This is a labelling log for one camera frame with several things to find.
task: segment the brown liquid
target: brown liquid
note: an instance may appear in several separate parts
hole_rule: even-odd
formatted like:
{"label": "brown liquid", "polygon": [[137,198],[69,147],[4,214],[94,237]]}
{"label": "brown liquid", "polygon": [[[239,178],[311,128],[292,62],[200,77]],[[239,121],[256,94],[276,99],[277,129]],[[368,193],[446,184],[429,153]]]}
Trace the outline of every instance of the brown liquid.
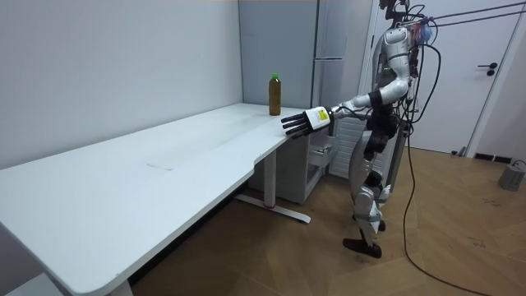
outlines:
{"label": "brown liquid", "polygon": [[281,81],[279,79],[270,79],[269,109],[272,116],[281,114]]}

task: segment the floor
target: floor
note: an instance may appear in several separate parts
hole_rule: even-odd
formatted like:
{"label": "floor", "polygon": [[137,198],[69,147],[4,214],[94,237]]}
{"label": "floor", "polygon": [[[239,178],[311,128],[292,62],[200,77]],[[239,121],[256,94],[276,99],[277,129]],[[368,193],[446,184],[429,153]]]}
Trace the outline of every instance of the floor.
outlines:
{"label": "floor", "polygon": [[[426,271],[492,295],[526,294],[526,185],[496,184],[504,165],[413,150],[417,175],[408,213],[408,250]],[[137,296],[469,295],[415,269],[404,257],[402,218],[411,192],[404,156],[382,208],[384,256],[350,252],[357,238],[348,184],[322,179],[305,206],[309,225],[231,202],[133,287]]]}

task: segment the metal stand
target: metal stand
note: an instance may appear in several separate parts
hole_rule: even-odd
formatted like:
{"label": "metal stand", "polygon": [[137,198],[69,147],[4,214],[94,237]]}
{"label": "metal stand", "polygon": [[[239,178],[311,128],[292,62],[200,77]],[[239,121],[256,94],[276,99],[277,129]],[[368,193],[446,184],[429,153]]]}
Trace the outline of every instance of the metal stand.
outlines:
{"label": "metal stand", "polygon": [[108,294],[108,296],[133,296],[133,292],[130,284],[128,284],[128,281],[125,280],[122,284],[115,288],[112,293]]}
{"label": "metal stand", "polygon": [[243,194],[236,196],[236,199],[309,224],[311,222],[311,217],[276,205],[276,151],[272,151],[272,153],[265,157],[263,161],[265,166],[264,201],[260,201],[253,197],[247,197]]}

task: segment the refrigerator door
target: refrigerator door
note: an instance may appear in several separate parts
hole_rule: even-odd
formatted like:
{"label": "refrigerator door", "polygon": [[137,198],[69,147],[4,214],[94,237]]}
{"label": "refrigerator door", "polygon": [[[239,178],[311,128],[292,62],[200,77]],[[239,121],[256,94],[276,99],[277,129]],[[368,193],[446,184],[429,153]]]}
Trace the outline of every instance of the refrigerator door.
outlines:
{"label": "refrigerator door", "polygon": [[349,32],[349,0],[319,0],[316,59],[342,58]]}
{"label": "refrigerator door", "polygon": [[279,73],[282,107],[309,109],[316,1],[240,1],[243,100],[269,103],[269,80]]}
{"label": "refrigerator door", "polygon": [[342,101],[344,60],[316,60],[312,83],[312,107],[333,107]]}

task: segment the black cable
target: black cable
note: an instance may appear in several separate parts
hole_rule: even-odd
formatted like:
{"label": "black cable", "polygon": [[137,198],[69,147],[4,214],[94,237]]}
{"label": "black cable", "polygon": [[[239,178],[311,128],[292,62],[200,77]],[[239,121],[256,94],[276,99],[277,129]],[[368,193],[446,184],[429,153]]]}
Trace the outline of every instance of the black cable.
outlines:
{"label": "black cable", "polygon": [[[437,68],[437,71],[436,71],[436,79],[435,79],[435,85],[433,86],[433,90],[431,90],[431,94],[429,96],[429,98],[427,98],[427,102],[426,102],[426,106],[427,106],[427,103],[429,103],[429,100],[434,92],[434,89],[435,89],[435,86],[436,86],[436,83],[438,82],[438,77],[440,76],[440,69],[441,69],[441,53],[438,49],[435,49],[434,47],[432,47],[431,45],[427,45],[427,44],[421,44],[422,46],[422,64],[420,65],[420,77],[422,77],[422,69],[423,69],[423,61],[424,61],[424,47],[428,47],[428,48],[431,48],[433,50],[435,50],[436,54],[438,55],[439,57],[439,66]],[[418,97],[418,91],[419,91],[419,83],[420,83],[420,79],[418,79],[418,83],[417,83],[417,90],[416,90],[416,95],[415,95],[415,98]],[[417,263],[415,263],[415,261],[413,261],[413,259],[409,256],[409,252],[408,252],[408,240],[407,240],[407,216],[408,216],[408,210],[409,210],[409,207],[411,206],[411,202],[413,201],[413,198],[414,198],[414,193],[416,191],[416,188],[417,188],[417,180],[415,178],[415,175],[414,175],[414,168],[413,168],[413,158],[411,156],[411,135],[413,134],[414,132],[414,123],[418,122],[421,118],[422,118],[422,115],[423,115],[423,111],[422,111],[422,114],[420,115],[420,117],[418,118],[417,121],[414,121],[414,114],[415,114],[415,108],[417,107],[417,104],[416,104],[416,99],[413,100],[413,102],[409,103],[408,106],[407,106],[407,109],[404,109],[404,113],[406,113],[406,111],[408,113],[411,113],[411,118],[407,121],[405,121],[407,124],[408,124],[408,127],[409,127],[409,133],[408,133],[408,158],[409,158],[409,169],[411,171],[411,179],[413,180],[413,189],[411,190],[411,196],[408,200],[408,204],[405,206],[405,211],[404,211],[404,223],[403,223],[403,231],[404,231],[404,253],[405,253],[405,256],[408,258],[409,262],[411,262],[411,264],[417,268],[419,271],[421,271],[423,274],[427,275],[427,276],[430,276],[431,278],[433,278],[434,280],[438,280],[440,281],[442,284],[447,284],[451,287],[454,287],[456,289],[461,289],[463,291],[466,291],[466,292],[469,292],[469,293],[472,293],[472,294],[477,294],[477,295],[482,295],[482,296],[491,296],[490,294],[484,294],[484,293],[480,293],[480,292],[477,292],[477,291],[473,291],[471,289],[467,289],[467,288],[464,288],[464,287],[461,287],[459,285],[456,285],[456,284],[452,284],[446,280],[443,280],[435,275],[432,275],[431,273],[425,271],[423,268],[421,268]]]}
{"label": "black cable", "polygon": [[357,112],[363,111],[363,110],[365,110],[365,108],[361,108],[361,109],[358,109],[356,111],[352,111],[351,109],[349,109],[349,108],[347,108],[345,106],[339,106],[339,108],[338,108],[338,110],[336,110],[336,112],[340,111],[341,109],[345,109],[345,110],[349,111],[355,118],[358,118],[361,121],[366,121],[367,120],[367,116],[369,116],[369,113],[372,111],[372,108],[367,110],[367,113],[365,113],[365,117],[362,117],[361,115],[357,114]]}
{"label": "black cable", "polygon": [[429,20],[430,22],[432,22],[434,25],[435,25],[435,38],[433,39],[433,42],[431,42],[431,46],[435,43],[436,41],[436,38],[438,38],[438,25],[436,24],[435,20]]}
{"label": "black cable", "polygon": [[452,23],[448,23],[448,24],[430,25],[430,27],[431,28],[437,28],[437,27],[445,27],[445,26],[449,26],[449,25],[467,24],[467,23],[474,22],[474,21],[485,21],[485,20],[490,20],[490,19],[494,19],[494,18],[497,18],[497,17],[513,16],[513,15],[521,14],[521,13],[525,13],[525,12],[526,11],[510,12],[510,13],[505,13],[505,14],[501,14],[501,15],[486,16],[486,17],[481,17],[481,18],[478,18],[478,19],[472,19],[472,20],[467,20],[467,21],[456,21],[456,22],[452,22]]}
{"label": "black cable", "polygon": [[516,160],[512,165],[516,166],[517,163],[523,163],[524,165],[526,165],[526,162],[524,162],[523,160]]}
{"label": "black cable", "polygon": [[517,2],[517,3],[513,3],[513,4],[506,4],[506,5],[501,5],[501,6],[498,6],[498,7],[483,8],[483,9],[469,11],[469,12],[452,13],[452,14],[449,14],[449,15],[434,17],[434,19],[435,20],[440,20],[442,18],[452,17],[452,16],[465,16],[467,14],[479,13],[479,12],[489,12],[489,11],[496,10],[496,9],[502,9],[502,8],[507,8],[507,7],[514,7],[514,6],[518,6],[518,5],[524,5],[524,4],[526,4],[526,2]]}
{"label": "black cable", "polygon": [[414,19],[417,18],[417,17],[421,17],[421,18],[425,17],[425,16],[422,14],[422,11],[424,10],[424,8],[426,8],[426,6],[425,6],[424,4],[417,4],[417,5],[415,5],[415,6],[411,7],[411,8],[409,8],[409,10],[407,11],[407,15],[409,15],[409,14],[411,13],[411,11],[412,11],[414,8],[416,8],[416,7],[421,7],[421,8],[420,8],[420,10],[417,12],[417,14],[411,16],[411,19],[408,19],[408,21],[414,21]]}
{"label": "black cable", "polygon": [[438,56],[438,68],[436,69],[435,83],[433,84],[433,88],[431,89],[431,93],[427,97],[426,103],[424,104],[424,108],[422,109],[422,112],[420,113],[420,117],[418,117],[418,119],[416,121],[412,120],[411,121],[412,124],[419,122],[422,119],[422,116],[424,115],[424,113],[426,112],[427,105],[429,104],[429,102],[431,100],[431,97],[435,93],[436,85],[438,84],[438,80],[439,80],[439,78],[441,76],[441,69],[442,69],[442,54],[441,54],[441,52],[438,49],[436,49],[435,47],[433,47],[432,45],[429,45],[429,44],[421,44],[421,46],[430,48],[430,49],[435,51],[435,53]]}
{"label": "black cable", "polygon": [[416,190],[416,187],[417,187],[417,180],[416,178],[414,177],[414,169],[413,169],[413,159],[411,158],[411,136],[409,135],[408,136],[408,157],[409,157],[409,169],[411,170],[411,178],[413,180],[413,190],[411,191],[411,197],[409,198],[409,201],[408,201],[408,204],[407,206],[405,207],[405,212],[404,212],[404,252],[405,252],[405,256],[408,258],[409,262],[411,262],[411,264],[413,264],[413,266],[415,266],[419,271],[421,271],[423,274],[427,275],[427,276],[430,276],[431,278],[435,279],[435,280],[438,280],[440,281],[442,284],[447,284],[451,287],[454,287],[456,289],[461,289],[463,291],[466,291],[466,292],[469,292],[469,293],[473,293],[473,294],[477,294],[477,295],[482,295],[482,296],[491,296],[490,294],[485,294],[485,293],[481,293],[481,292],[477,292],[477,291],[473,291],[471,289],[467,289],[467,288],[464,288],[464,287],[461,287],[459,285],[456,285],[456,284],[452,284],[448,281],[445,281],[435,275],[432,275],[430,274],[429,272],[423,270],[417,263],[415,263],[413,261],[413,259],[411,259],[411,257],[409,256],[409,253],[408,253],[408,240],[407,240],[407,234],[406,234],[406,220],[407,220],[407,215],[408,215],[408,210],[409,210],[409,207],[411,206],[411,201],[413,201],[413,197],[414,197],[414,192]]}

